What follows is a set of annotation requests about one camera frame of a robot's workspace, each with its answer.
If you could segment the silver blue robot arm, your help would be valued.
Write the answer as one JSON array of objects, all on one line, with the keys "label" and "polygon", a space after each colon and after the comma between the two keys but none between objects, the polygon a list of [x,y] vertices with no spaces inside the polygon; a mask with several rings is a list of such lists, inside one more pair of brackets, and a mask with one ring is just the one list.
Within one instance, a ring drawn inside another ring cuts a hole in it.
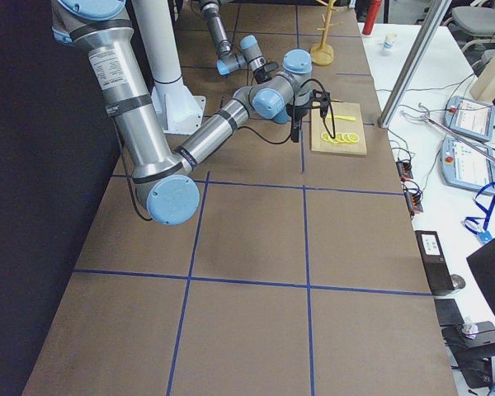
[{"label": "silver blue robot arm", "polygon": [[166,2],[137,1],[132,12],[122,1],[52,2],[54,38],[87,53],[106,113],[130,153],[134,167],[127,181],[134,207],[161,224],[181,224],[195,213],[200,192],[190,173],[250,116],[289,124],[289,138],[296,141],[310,110],[326,116],[332,109],[329,93],[312,89],[307,51],[293,49],[281,64],[269,63],[249,35],[235,53],[220,6],[199,4],[219,56],[218,72],[250,68],[256,82],[238,89],[204,120],[204,97],[194,96],[183,82]]},{"label": "silver blue robot arm", "polygon": [[240,40],[240,51],[236,51],[233,43],[226,35],[219,9],[229,1],[203,0],[199,1],[200,14],[206,21],[218,60],[216,68],[219,75],[226,76],[241,68],[252,70],[258,84],[272,79],[271,73],[278,68],[277,62],[268,62],[262,54],[254,35],[247,35]]}]

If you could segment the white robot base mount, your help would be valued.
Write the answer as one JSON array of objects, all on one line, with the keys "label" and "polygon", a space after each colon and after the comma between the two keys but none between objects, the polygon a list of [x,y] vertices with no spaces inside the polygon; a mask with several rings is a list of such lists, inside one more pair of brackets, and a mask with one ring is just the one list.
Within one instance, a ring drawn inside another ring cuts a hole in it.
[{"label": "white robot base mount", "polygon": [[201,125],[205,98],[193,95],[183,81],[170,8],[164,0],[138,0],[133,7],[153,77],[153,107],[163,131],[193,134]]}]

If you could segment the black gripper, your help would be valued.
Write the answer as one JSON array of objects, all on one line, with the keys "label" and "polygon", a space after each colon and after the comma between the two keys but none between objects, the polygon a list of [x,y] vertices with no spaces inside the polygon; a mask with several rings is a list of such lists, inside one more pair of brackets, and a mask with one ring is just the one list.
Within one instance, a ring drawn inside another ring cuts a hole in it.
[{"label": "black gripper", "polygon": [[302,120],[310,110],[319,109],[320,116],[325,126],[326,117],[330,108],[330,93],[326,91],[313,90],[301,97],[294,97],[291,104],[286,105],[286,113],[291,119],[290,139],[294,143],[299,142],[299,132],[302,130]]},{"label": "black gripper", "polygon": [[257,81],[257,83],[266,83],[272,80],[271,73],[277,70],[279,67],[277,62],[271,61],[262,65],[260,68],[257,68],[253,72],[253,77]]}]

